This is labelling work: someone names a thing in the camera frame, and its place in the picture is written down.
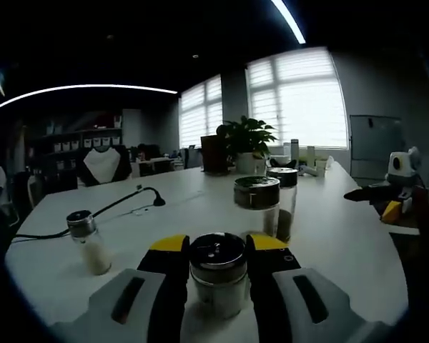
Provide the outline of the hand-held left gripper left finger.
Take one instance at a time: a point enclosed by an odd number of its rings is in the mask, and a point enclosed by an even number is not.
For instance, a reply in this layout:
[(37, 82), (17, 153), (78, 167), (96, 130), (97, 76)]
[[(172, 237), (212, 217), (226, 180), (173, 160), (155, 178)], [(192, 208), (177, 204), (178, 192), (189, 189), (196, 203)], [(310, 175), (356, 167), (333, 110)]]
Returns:
[(187, 302), (189, 237), (153, 243), (136, 269), (118, 273), (95, 293), (87, 310), (58, 322), (60, 342), (179, 342)]

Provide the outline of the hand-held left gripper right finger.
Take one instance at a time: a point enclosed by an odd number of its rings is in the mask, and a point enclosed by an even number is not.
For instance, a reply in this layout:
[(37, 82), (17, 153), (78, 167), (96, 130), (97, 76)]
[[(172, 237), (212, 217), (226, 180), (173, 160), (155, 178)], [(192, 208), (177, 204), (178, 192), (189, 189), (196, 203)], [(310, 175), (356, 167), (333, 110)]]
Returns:
[(311, 268), (303, 268), (287, 245), (263, 234), (246, 236), (261, 342), (381, 342), (382, 322), (356, 314), (349, 296)]

